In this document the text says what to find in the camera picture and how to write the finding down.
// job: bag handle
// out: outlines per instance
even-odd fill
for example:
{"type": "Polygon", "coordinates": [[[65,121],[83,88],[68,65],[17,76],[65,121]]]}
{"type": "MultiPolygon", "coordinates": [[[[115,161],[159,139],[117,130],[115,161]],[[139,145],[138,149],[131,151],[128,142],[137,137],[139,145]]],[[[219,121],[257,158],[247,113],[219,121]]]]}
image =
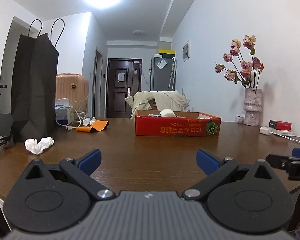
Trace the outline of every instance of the bag handle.
{"type": "Polygon", "coordinates": [[[56,19],[56,21],[53,23],[52,28],[51,28],[51,33],[50,33],[50,40],[51,40],[51,41],[52,41],[52,30],[53,30],[53,27],[54,27],[55,23],[56,23],[58,20],[61,20],[61,21],[63,22],[63,29],[62,29],[62,31],[61,31],[61,33],[60,33],[60,36],[59,36],[59,38],[57,39],[57,42],[56,42],[56,44],[54,45],[54,47],[56,47],[56,45],[57,45],[57,43],[58,43],[58,41],[59,41],[59,39],[60,39],[60,37],[61,37],[61,35],[62,35],[64,29],[65,29],[65,26],[66,26],[65,21],[64,21],[63,19],[61,19],[61,18],[56,19]]]}
{"type": "Polygon", "coordinates": [[[42,25],[42,21],[40,21],[39,19],[35,19],[35,20],[31,23],[31,25],[30,25],[28,37],[29,37],[29,35],[30,35],[30,29],[31,29],[31,27],[32,27],[32,25],[33,25],[33,23],[34,23],[35,21],[39,21],[39,22],[41,23],[41,29],[40,29],[40,31],[39,31],[39,34],[38,34],[37,38],[39,37],[40,32],[42,31],[42,26],[43,26],[43,25],[42,25]]]}

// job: ceiling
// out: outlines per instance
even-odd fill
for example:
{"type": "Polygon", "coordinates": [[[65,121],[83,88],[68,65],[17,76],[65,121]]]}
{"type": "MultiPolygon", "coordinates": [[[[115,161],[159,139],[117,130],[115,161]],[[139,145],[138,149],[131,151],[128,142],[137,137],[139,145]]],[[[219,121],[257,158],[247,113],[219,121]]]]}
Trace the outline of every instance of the ceiling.
{"type": "Polygon", "coordinates": [[[95,9],[85,0],[14,0],[41,20],[92,12],[107,40],[158,41],[160,34],[172,37],[193,0],[122,0],[105,9],[95,9]],[[141,30],[142,35],[133,31],[141,30]]]}

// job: green plant graphic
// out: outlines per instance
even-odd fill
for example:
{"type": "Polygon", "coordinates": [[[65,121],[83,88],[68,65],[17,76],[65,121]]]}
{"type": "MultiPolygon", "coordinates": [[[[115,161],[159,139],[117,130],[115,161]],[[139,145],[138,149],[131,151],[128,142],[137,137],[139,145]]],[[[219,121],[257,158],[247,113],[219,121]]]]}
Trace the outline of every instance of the green plant graphic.
{"type": "Polygon", "coordinates": [[[206,126],[206,133],[208,135],[214,135],[219,130],[219,125],[216,121],[210,121],[206,126]]]}

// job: brown door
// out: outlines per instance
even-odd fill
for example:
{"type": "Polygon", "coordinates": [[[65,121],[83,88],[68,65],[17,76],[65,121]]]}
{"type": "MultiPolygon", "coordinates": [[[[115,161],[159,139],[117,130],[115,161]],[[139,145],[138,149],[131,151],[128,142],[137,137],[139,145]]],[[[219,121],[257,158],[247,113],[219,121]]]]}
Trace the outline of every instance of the brown door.
{"type": "Polygon", "coordinates": [[[106,117],[131,117],[132,109],[124,99],[140,90],[141,64],[141,59],[109,59],[106,117]]]}

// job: suitcase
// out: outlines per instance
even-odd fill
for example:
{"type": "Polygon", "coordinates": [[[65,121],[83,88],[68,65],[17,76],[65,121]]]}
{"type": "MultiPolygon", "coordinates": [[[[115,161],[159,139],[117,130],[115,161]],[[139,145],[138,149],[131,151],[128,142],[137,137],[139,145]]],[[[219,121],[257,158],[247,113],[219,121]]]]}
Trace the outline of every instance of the suitcase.
{"type": "Polygon", "coordinates": [[[88,111],[89,81],[82,75],[61,73],[57,74],[56,100],[69,98],[71,106],[78,113],[88,111]]]}

